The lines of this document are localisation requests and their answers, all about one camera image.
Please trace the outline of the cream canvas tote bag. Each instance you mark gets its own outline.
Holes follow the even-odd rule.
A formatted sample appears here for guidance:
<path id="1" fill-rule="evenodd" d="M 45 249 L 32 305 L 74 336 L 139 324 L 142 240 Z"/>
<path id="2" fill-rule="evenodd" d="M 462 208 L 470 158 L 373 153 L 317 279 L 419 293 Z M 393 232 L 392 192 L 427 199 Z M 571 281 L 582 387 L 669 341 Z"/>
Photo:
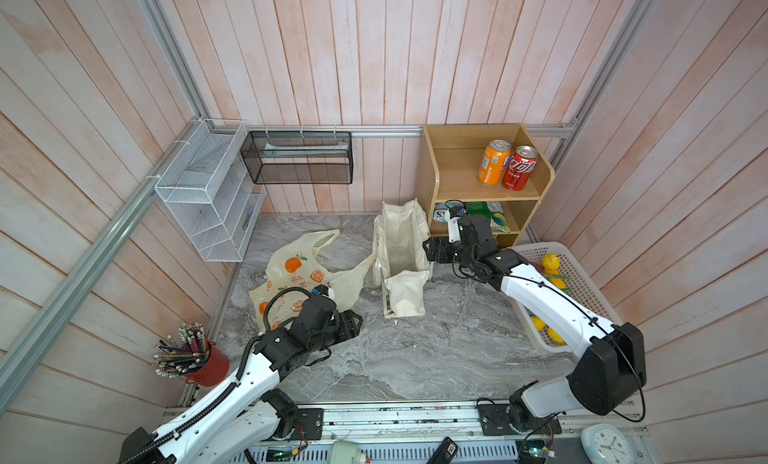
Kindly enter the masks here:
<path id="1" fill-rule="evenodd" d="M 424 286 L 433 272 L 423 248 L 429 237 L 427 216 L 418 200 L 382 205 L 374 220 L 372 273 L 374 284 L 382 290 L 385 318 L 425 314 Z"/>

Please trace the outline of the green snack bag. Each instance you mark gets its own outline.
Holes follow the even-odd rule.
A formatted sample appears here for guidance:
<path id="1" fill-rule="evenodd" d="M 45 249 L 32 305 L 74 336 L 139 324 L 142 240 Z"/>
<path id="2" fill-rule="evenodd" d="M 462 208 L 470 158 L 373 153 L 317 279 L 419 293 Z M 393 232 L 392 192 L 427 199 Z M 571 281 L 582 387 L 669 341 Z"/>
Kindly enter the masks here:
<path id="1" fill-rule="evenodd" d="M 500 202 L 469 202 L 466 204 L 469 215 L 482 216 L 490 221 L 490 227 L 495 233 L 507 234 L 511 232 Z"/>

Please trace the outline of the orange-print plastic grocery bag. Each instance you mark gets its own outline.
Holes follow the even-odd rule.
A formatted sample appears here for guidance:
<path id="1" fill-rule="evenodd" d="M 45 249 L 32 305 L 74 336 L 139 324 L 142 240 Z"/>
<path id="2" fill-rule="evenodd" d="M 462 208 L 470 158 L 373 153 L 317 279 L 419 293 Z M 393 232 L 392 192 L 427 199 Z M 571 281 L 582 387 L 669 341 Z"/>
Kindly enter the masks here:
<path id="1" fill-rule="evenodd" d="M 301 292 L 290 292 L 278 298 L 274 305 L 269 304 L 279 292 L 289 287 L 311 291 L 324 285 L 333 291 L 333 300 L 340 312 L 353 308 L 375 256 L 369 255 L 348 270 L 327 270 L 318 262 L 318 256 L 339 236 L 338 229 L 307 233 L 271 256 L 265 271 L 267 282 L 249 292 L 255 310 L 255 326 L 260 332 L 276 328 L 287 319 L 298 316 L 302 310 L 307 296 Z"/>

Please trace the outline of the red cola can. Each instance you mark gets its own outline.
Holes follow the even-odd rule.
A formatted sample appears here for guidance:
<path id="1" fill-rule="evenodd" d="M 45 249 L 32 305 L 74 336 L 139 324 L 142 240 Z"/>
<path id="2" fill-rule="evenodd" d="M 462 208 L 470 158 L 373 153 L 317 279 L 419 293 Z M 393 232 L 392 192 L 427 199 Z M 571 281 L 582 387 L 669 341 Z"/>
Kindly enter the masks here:
<path id="1" fill-rule="evenodd" d="M 512 153 L 502 186 L 510 191 L 522 191 L 538 162 L 538 151 L 532 146 L 519 146 Z"/>

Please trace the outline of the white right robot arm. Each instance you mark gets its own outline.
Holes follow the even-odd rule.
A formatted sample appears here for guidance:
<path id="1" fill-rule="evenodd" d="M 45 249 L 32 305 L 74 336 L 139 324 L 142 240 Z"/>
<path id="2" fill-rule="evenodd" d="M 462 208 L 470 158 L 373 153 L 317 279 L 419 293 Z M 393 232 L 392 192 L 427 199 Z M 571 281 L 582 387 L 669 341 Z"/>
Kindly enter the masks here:
<path id="1" fill-rule="evenodd" d="M 553 327 L 577 359 L 571 373 L 528 384 L 510 396 L 507 415 L 515 431 L 535 433 L 557 415 L 577 409 L 605 416 L 643 393 L 644 336 L 637 327 L 590 311 L 518 252 L 501 248 L 488 220 L 456 215 L 448 231 L 423 242 L 428 261 L 449 264 L 457 277 L 487 284 L 523 305 Z"/>

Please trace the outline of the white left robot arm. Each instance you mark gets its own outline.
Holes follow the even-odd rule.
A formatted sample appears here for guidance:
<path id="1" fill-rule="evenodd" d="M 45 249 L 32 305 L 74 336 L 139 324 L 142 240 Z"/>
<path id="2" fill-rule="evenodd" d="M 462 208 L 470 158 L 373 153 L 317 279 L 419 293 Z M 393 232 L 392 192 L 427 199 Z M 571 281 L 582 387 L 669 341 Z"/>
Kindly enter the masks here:
<path id="1" fill-rule="evenodd" d="M 121 463 L 225 463 L 259 441 L 296 432 L 295 403 L 278 388 L 309 357 L 357 337 L 363 319 L 341 312 L 333 292 L 303 292 L 296 317 L 249 340 L 238 367 L 195 405 L 153 432 L 138 428 L 122 444 Z"/>

